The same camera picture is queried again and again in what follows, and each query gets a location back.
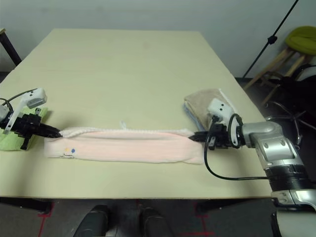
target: table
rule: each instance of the table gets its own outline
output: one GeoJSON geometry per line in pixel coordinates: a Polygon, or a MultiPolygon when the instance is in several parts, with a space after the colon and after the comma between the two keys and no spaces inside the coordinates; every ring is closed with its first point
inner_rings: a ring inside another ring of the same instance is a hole
{"type": "MultiPolygon", "coordinates": [[[[9,98],[43,87],[45,123],[196,131],[184,97],[221,88],[244,122],[263,121],[254,104],[199,32],[53,30],[0,84],[9,98]]],[[[264,175],[254,149],[215,150],[219,174],[264,175]]],[[[27,152],[0,152],[0,196],[33,198],[252,198],[268,181],[226,181],[204,165],[45,158],[43,138],[27,152]]]]}

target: shoe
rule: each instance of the shoe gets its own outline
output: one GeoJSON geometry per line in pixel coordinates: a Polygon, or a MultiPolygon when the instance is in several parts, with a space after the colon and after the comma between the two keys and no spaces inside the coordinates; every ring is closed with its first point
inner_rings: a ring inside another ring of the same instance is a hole
{"type": "Polygon", "coordinates": [[[142,237],[174,237],[167,221],[153,208],[145,208],[139,215],[142,237]]]}
{"type": "Polygon", "coordinates": [[[109,226],[110,210],[105,205],[95,206],[81,221],[74,237],[105,236],[109,226]]]}

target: folded pink towel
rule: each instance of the folded pink towel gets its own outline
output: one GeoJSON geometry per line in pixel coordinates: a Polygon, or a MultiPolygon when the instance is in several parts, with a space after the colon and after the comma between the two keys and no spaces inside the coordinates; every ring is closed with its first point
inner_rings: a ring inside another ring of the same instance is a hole
{"type": "Polygon", "coordinates": [[[202,145],[189,130],[110,130],[77,127],[45,138],[45,156],[100,161],[201,164],[202,145]]]}

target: beige towel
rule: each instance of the beige towel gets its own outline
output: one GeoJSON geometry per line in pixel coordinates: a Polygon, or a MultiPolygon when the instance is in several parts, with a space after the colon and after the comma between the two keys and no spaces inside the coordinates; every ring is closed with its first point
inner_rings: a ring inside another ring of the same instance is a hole
{"type": "Polygon", "coordinates": [[[219,89],[200,90],[184,98],[186,108],[205,130],[208,130],[212,118],[212,115],[209,114],[207,107],[214,98],[232,106],[232,104],[228,102],[229,99],[219,89]]]}

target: stool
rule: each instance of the stool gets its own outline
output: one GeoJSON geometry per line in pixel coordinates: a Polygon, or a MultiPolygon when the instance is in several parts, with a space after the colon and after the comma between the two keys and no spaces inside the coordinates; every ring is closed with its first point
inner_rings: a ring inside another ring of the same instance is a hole
{"type": "Polygon", "coordinates": [[[20,62],[22,62],[21,58],[19,57],[18,53],[15,51],[13,45],[11,44],[10,40],[5,34],[5,29],[0,28],[0,43],[3,45],[4,49],[14,62],[16,66],[19,65],[20,62]]]}
{"type": "Polygon", "coordinates": [[[275,84],[269,81],[271,77],[277,77],[279,79],[290,77],[299,66],[309,63],[316,55],[316,27],[302,26],[296,28],[286,37],[285,43],[287,44],[287,48],[243,88],[244,90],[247,90],[259,79],[262,80],[261,85],[267,84],[271,86],[271,92],[262,101],[261,105],[266,104],[280,86],[280,84],[275,84]],[[287,73],[284,76],[278,73],[278,71],[286,66],[289,60],[297,53],[299,54],[299,57],[287,73]]]}

